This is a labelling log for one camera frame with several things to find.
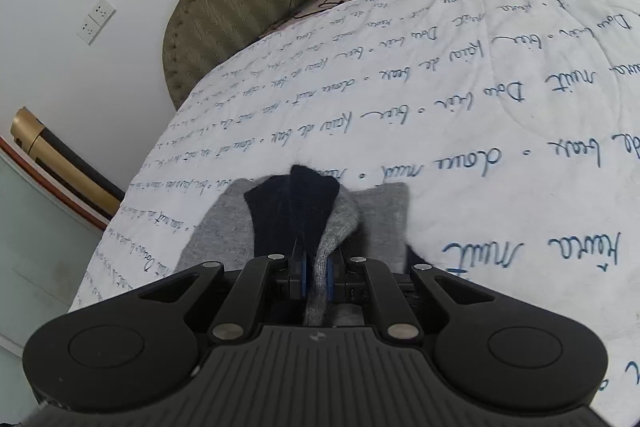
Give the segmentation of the white wall socket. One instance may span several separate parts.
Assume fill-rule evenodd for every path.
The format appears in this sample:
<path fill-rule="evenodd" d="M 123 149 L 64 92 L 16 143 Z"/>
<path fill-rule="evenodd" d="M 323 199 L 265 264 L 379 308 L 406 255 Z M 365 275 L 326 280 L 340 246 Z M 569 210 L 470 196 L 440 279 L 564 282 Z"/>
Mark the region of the white wall socket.
<path fill-rule="evenodd" d="M 116 9 L 111 2 L 99 0 L 82 21 L 77 31 L 78 37 L 90 46 L 115 13 Z"/>

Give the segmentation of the grey and navy sweater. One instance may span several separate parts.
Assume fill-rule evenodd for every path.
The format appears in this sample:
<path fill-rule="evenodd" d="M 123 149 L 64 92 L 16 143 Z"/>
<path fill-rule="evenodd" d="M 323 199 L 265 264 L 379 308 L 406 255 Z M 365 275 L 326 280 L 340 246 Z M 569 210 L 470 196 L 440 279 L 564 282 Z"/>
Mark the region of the grey and navy sweater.
<path fill-rule="evenodd" d="M 330 257 L 342 251 L 407 272 L 420 260 L 406 243 L 408 210 L 409 189 L 402 182 L 349 191 L 333 176 L 299 165 L 281 176 L 236 179 L 195 227 L 176 269 L 215 260 L 241 270 L 256 257 L 289 256 L 300 248 L 311 269 L 305 325 L 360 325 L 361 306 L 331 303 Z"/>

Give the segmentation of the white quilt with blue script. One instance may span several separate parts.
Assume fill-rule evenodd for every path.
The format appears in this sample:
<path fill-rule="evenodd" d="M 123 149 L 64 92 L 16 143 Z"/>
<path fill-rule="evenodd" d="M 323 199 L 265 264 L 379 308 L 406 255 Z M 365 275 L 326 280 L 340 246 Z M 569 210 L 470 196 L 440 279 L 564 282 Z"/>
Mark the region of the white quilt with blue script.
<path fill-rule="evenodd" d="M 179 108 L 74 307 L 166 277 L 229 185 L 293 165 L 404 184 L 410 247 L 593 329 L 594 408 L 638 421 L 639 0 L 355 0 L 259 40 Z"/>

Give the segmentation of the gold black rolled tube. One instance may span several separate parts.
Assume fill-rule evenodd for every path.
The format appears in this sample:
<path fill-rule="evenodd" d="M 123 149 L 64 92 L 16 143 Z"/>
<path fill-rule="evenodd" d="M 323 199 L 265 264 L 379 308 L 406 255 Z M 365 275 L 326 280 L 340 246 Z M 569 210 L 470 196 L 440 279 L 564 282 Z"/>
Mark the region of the gold black rolled tube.
<path fill-rule="evenodd" d="M 15 114 L 10 132 L 37 165 L 101 216 L 111 219 L 124 192 L 65 145 L 28 108 Z"/>

